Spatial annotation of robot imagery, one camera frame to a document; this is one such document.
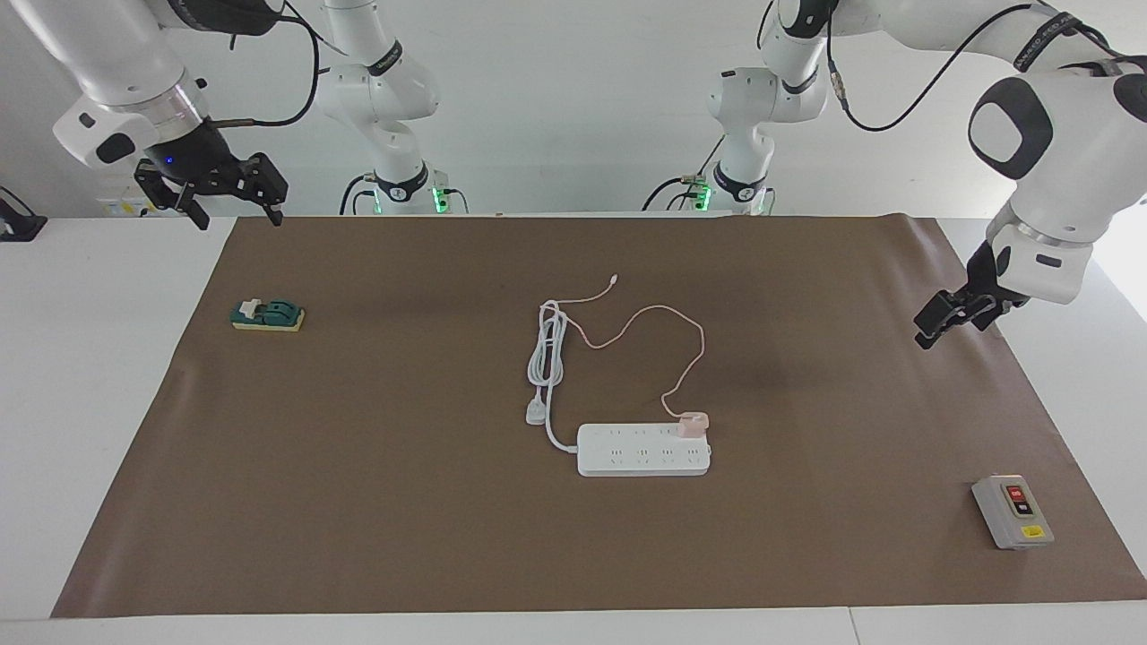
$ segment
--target switch box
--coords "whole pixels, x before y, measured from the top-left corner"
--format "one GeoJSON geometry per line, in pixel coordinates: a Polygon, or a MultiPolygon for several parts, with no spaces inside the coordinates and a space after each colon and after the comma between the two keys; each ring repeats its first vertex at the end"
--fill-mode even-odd
{"type": "Polygon", "coordinates": [[[690,477],[709,472],[709,440],[678,436],[678,423],[588,423],[577,432],[586,477],[690,477]]]}
{"type": "Polygon", "coordinates": [[[1055,542],[1047,519],[1020,475],[992,475],[972,487],[996,546],[1020,551],[1055,542]]]}

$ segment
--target power outlet socket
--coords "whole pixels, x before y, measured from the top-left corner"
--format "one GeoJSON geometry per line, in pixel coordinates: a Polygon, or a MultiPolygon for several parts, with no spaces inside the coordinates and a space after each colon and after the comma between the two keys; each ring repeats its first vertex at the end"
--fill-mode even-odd
{"type": "Polygon", "coordinates": [[[586,477],[695,477],[709,472],[709,440],[681,438],[677,423],[587,423],[577,432],[586,477]]]}

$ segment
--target pink cable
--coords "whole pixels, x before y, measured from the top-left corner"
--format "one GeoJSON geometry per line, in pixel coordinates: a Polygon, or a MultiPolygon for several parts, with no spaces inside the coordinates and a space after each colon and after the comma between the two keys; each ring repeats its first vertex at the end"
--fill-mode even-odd
{"type": "MultiPolygon", "coordinates": [[[[596,298],[588,298],[588,300],[592,301],[592,300],[596,300],[596,298]]],[[[673,386],[673,389],[671,389],[668,393],[661,395],[661,406],[665,409],[665,412],[668,412],[669,415],[673,417],[674,419],[682,419],[685,415],[684,414],[678,414],[678,413],[673,412],[673,410],[669,407],[669,403],[665,402],[665,399],[669,398],[670,396],[677,394],[677,390],[681,389],[681,383],[684,383],[685,382],[685,378],[689,375],[689,371],[692,371],[693,366],[696,365],[697,362],[701,360],[701,358],[705,355],[705,328],[702,327],[700,322],[697,322],[696,320],[694,320],[694,319],[689,318],[688,316],[681,313],[680,311],[673,309],[672,306],[669,306],[669,305],[665,305],[665,304],[650,304],[649,306],[646,306],[646,308],[639,310],[633,316],[631,316],[629,322],[626,322],[625,326],[622,327],[622,331],[618,332],[616,336],[614,336],[612,339],[610,339],[609,341],[607,341],[607,342],[604,342],[602,344],[594,344],[593,342],[590,341],[590,337],[586,336],[585,329],[580,325],[578,325],[577,320],[574,320],[572,318],[570,318],[569,314],[565,314],[565,319],[569,320],[570,325],[574,325],[575,327],[577,327],[577,331],[582,334],[582,340],[585,341],[585,344],[590,349],[600,350],[600,349],[606,349],[607,347],[609,347],[609,345],[614,344],[615,342],[619,341],[622,339],[622,336],[625,335],[625,332],[627,332],[630,329],[630,326],[633,325],[633,321],[638,319],[639,316],[641,316],[642,313],[646,313],[648,311],[654,311],[656,309],[662,309],[662,310],[669,311],[671,313],[676,313],[682,320],[685,320],[686,322],[688,322],[688,324],[693,325],[694,327],[696,327],[697,332],[700,332],[700,334],[701,334],[701,351],[689,363],[689,365],[685,368],[685,372],[681,372],[681,378],[677,380],[677,384],[673,386]]]]}

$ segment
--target gray switch box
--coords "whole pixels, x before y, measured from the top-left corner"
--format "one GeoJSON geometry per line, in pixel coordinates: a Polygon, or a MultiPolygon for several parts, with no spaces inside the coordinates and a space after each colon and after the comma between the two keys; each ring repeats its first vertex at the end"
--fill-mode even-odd
{"type": "Polygon", "coordinates": [[[992,475],[972,487],[996,546],[1013,551],[1055,542],[1047,519],[1020,475],[992,475]]]}

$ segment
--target white table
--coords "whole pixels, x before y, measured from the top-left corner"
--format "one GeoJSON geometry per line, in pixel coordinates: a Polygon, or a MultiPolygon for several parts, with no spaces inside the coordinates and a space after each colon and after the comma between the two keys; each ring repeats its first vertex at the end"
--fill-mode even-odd
{"type": "MultiPolygon", "coordinates": [[[[1147,603],[47,621],[233,224],[53,220],[0,247],[0,643],[1147,643],[1147,603]]],[[[943,226],[963,257],[982,241],[943,226]]],[[[1000,327],[1147,570],[1147,324],[1093,266],[1072,306],[1000,327]]]]}

